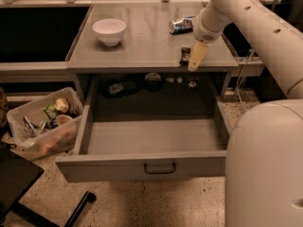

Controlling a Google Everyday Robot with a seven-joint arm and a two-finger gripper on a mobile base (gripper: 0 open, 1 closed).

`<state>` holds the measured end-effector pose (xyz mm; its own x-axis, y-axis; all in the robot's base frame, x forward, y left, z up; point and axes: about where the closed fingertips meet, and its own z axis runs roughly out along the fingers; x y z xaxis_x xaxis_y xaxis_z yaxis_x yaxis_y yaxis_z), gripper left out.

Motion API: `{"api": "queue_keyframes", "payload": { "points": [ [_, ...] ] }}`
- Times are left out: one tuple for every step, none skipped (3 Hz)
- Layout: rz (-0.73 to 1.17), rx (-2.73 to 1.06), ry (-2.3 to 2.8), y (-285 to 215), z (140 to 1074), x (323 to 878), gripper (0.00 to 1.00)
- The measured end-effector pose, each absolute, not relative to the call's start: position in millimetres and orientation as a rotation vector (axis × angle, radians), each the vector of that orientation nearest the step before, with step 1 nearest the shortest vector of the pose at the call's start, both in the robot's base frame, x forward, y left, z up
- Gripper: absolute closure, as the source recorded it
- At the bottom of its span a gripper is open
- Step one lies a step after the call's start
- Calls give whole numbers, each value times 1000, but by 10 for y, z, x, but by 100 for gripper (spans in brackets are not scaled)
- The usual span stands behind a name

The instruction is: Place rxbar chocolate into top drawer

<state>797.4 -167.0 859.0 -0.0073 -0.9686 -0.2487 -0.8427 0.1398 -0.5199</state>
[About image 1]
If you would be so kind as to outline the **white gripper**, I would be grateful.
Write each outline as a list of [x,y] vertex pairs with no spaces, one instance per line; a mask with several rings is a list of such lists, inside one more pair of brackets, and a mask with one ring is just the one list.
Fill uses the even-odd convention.
[[217,10],[212,3],[208,3],[193,19],[193,34],[198,43],[193,45],[187,69],[194,72],[200,66],[208,52],[208,45],[214,43],[222,34],[226,26],[232,21]]

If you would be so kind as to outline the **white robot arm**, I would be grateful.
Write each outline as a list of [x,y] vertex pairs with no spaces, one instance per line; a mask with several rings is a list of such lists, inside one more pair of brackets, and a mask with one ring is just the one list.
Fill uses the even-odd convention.
[[303,37],[259,0],[209,0],[194,24],[214,42],[234,24],[267,68],[262,103],[235,124],[225,160],[226,227],[303,227]]

